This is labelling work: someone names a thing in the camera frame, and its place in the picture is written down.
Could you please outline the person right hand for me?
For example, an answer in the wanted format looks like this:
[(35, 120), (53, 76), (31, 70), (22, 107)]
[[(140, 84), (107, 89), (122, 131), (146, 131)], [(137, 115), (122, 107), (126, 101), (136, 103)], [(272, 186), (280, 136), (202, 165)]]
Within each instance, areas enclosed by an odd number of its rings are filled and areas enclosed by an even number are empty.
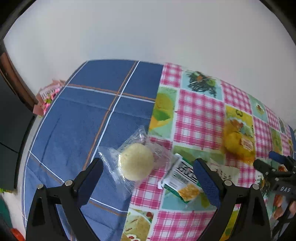
[(293, 201), (293, 203), (289, 206), (289, 211), (292, 215), (296, 214), (296, 201)]

